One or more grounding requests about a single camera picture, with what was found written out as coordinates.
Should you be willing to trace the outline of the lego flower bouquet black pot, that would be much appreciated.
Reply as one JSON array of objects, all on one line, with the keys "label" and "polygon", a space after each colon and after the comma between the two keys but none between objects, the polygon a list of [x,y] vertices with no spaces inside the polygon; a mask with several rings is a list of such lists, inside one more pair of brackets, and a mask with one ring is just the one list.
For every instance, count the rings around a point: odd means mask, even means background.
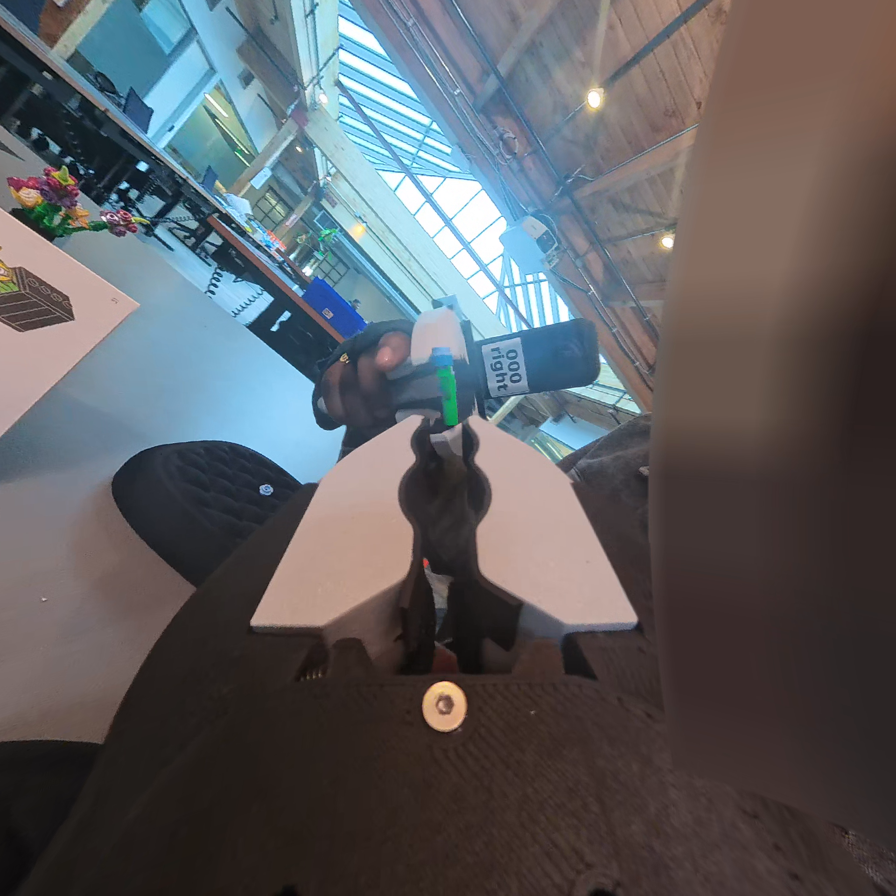
[{"label": "lego flower bouquet black pot", "polygon": [[151,224],[128,210],[101,210],[93,217],[82,206],[80,181],[67,166],[45,167],[41,175],[9,176],[6,185],[15,203],[10,213],[51,242],[80,233],[125,238]]}]

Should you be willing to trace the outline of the white instruction booklet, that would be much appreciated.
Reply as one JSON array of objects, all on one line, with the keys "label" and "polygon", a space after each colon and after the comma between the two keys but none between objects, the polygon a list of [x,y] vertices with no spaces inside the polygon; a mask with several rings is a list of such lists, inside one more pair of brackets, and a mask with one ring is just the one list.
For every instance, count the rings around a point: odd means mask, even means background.
[{"label": "white instruction booklet", "polygon": [[1,434],[139,304],[1,213]]}]

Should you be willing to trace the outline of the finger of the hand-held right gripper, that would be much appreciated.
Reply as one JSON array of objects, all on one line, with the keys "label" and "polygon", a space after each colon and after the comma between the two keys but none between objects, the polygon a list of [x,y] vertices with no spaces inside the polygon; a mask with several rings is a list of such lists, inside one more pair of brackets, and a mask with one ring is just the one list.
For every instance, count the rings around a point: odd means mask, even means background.
[{"label": "finger of the hand-held right gripper", "polygon": [[432,364],[406,364],[388,375],[388,391],[400,422],[414,415],[424,420],[429,442],[438,455],[463,455],[464,394],[454,368],[461,422],[448,428],[442,421],[440,391]]},{"label": "finger of the hand-held right gripper", "polygon": [[433,308],[420,314],[410,342],[409,363],[428,364],[432,353],[447,354],[452,361],[468,361],[468,350],[462,321],[453,308]]}]

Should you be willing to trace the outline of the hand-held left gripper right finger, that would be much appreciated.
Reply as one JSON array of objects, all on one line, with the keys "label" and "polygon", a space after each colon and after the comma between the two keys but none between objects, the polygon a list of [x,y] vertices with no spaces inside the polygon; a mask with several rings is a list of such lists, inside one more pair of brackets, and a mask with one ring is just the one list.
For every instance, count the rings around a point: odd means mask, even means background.
[{"label": "hand-held left gripper right finger", "polygon": [[487,420],[468,419],[464,432],[485,504],[474,576],[454,594],[461,672],[485,670],[486,642],[511,655],[520,640],[560,644],[572,633],[634,630],[637,615],[573,481]]}]

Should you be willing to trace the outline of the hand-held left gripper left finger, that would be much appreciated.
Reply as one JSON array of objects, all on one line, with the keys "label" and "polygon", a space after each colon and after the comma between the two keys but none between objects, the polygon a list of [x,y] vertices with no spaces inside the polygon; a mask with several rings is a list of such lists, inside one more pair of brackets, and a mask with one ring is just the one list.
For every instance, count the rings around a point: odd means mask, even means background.
[{"label": "hand-held left gripper left finger", "polygon": [[325,475],[253,612],[254,633],[326,647],[354,638],[379,665],[429,670],[434,599],[400,502],[424,422],[409,416]]}]

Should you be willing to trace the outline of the orange edged table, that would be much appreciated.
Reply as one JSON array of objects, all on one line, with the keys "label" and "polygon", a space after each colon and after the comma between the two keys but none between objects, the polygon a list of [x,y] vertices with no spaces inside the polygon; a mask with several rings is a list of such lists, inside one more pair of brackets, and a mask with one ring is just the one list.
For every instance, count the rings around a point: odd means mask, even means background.
[{"label": "orange edged table", "polygon": [[235,278],[261,287],[271,298],[270,304],[248,324],[248,329],[291,360],[316,357],[344,342],[339,334],[303,299],[309,280],[293,277],[297,269],[238,230],[221,214],[213,213],[205,221],[209,230],[221,239],[230,259],[225,267]]}]

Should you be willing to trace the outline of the person's right hand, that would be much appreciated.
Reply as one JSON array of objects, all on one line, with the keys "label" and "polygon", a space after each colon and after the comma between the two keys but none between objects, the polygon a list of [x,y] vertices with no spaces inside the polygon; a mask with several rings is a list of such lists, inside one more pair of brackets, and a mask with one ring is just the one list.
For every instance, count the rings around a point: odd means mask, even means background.
[{"label": "person's right hand", "polygon": [[413,322],[368,324],[318,363],[312,410],[320,428],[391,426],[389,374],[409,360]]}]

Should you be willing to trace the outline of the white ceiling projector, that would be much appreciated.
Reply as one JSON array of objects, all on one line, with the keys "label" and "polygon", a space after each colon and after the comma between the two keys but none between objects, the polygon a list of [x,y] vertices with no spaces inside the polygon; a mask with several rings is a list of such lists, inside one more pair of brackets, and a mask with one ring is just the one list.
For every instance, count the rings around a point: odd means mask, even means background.
[{"label": "white ceiling projector", "polygon": [[552,270],[562,252],[554,221],[543,211],[535,211],[508,225],[499,240],[504,253],[524,275]]}]

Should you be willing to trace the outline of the blue storage crate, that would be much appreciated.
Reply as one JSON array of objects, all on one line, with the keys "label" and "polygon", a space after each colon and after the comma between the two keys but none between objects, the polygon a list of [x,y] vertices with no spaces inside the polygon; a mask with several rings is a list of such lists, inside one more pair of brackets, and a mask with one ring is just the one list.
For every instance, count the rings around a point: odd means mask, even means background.
[{"label": "blue storage crate", "polygon": [[302,297],[342,340],[359,334],[366,327],[361,314],[326,280],[314,277]]}]

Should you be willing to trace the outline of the green lego flower stem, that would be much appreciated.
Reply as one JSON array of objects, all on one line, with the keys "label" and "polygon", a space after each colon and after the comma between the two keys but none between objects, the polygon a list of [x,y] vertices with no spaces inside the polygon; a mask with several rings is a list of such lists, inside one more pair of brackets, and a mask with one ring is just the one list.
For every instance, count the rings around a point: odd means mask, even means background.
[{"label": "green lego flower stem", "polygon": [[453,428],[461,422],[454,366],[450,363],[437,364],[435,374],[440,391],[442,421],[448,428]]}]

